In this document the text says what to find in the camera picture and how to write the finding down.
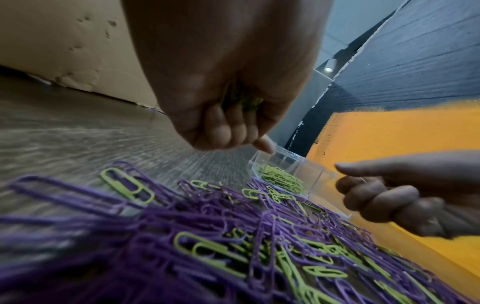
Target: yellow board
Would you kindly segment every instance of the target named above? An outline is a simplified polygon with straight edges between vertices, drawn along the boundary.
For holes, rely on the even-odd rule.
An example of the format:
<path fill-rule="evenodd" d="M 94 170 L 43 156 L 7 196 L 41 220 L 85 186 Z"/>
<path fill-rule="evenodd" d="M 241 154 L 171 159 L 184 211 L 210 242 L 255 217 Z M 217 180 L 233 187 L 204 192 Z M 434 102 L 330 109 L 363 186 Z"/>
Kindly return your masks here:
<path fill-rule="evenodd" d="M 335 170 L 336 162 L 455 149 L 480 149 L 480 105 L 477 101 L 466 105 L 454 104 L 409 111 L 333 114 L 307 158 Z M 334 183 L 335 181 L 329 183 L 327 187 L 332 188 Z M 412 244 L 419 242 L 444 256 L 453 264 L 462 267 L 464 270 L 460 272 L 464 278 L 468 277 L 468 280 L 448 277 L 448 271 L 443 269 L 444 265 L 432 264 L 425 259 L 425 255 L 420 256 L 423 252 L 414 254 L 411 248 L 395 248 L 397 251 L 407 252 L 406 257 L 433 272 L 444 272 L 443 277 L 439 275 L 440 278 L 458 290 L 480 297 L 480 291 L 477 290 L 480 289 L 480 237 L 462 237 L 455 241 L 421 238 L 395 225 L 371 225 L 362 222 L 357 215 L 352 219 L 353 222 L 367 226 L 367 229 L 378 230 L 380 234 L 385 234 L 385 226 L 394 226 L 407 234 Z"/>

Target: hand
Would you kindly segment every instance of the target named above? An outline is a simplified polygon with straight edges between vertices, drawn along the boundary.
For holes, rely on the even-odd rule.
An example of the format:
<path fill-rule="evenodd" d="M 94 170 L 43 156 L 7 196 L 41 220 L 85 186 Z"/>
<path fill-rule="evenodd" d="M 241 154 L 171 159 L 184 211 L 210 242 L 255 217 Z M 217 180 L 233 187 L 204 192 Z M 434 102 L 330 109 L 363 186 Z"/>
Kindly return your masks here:
<path fill-rule="evenodd" d="M 160 108 L 201 150 L 253 143 L 273 153 L 265 134 L 310 77 L 331 0 L 123 0 L 130 34 Z M 225 111 L 225 85 L 237 79 L 264 102 Z"/>
<path fill-rule="evenodd" d="M 480 151 L 412 154 L 335 165 L 343 203 L 371 222 L 420 236 L 480 235 Z"/>

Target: plastic box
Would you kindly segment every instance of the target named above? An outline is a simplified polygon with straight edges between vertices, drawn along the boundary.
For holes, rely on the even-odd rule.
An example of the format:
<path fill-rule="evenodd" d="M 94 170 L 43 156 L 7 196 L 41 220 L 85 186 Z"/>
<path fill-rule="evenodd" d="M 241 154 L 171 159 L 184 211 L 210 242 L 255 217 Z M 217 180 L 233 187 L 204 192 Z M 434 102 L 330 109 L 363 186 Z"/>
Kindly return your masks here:
<path fill-rule="evenodd" d="M 279 146 L 276 147 L 274 155 L 257 151 L 249 163 L 250 175 L 262 179 L 267 166 L 280 168 L 301 180 L 303 182 L 303 191 L 300 195 L 305 198 L 309 198 L 314 189 L 319 189 L 323 184 L 336 176 L 336 173 L 329 171 L 325 167 Z"/>

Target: clear plastic container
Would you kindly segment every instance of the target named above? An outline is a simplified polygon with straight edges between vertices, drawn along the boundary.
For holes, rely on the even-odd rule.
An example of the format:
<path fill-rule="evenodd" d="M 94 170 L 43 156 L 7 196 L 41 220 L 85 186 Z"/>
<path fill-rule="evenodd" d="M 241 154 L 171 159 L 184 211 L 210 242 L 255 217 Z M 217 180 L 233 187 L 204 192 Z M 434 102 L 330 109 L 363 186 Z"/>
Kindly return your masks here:
<path fill-rule="evenodd" d="M 336 176 L 336 173 L 325 167 L 279 146 L 276 147 L 274 155 L 257 151 L 249 163 L 250 175 L 264 180 L 262 176 L 264 176 L 268 167 L 279 168 L 299 179 L 302 183 L 301 192 L 294 194 L 305 198 L 309 198 L 313 189 L 320 189 L 326 182 Z"/>

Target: light fixture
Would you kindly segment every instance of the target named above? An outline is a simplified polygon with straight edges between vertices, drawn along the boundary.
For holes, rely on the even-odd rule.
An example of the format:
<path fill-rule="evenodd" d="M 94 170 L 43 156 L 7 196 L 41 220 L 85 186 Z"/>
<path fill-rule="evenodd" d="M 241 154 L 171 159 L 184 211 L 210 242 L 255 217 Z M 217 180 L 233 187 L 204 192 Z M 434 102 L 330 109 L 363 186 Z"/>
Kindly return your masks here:
<path fill-rule="evenodd" d="M 335 58 L 330 58 L 323 69 L 327 73 L 331 73 L 334 71 L 335 66 L 337 65 L 337 60 Z"/>

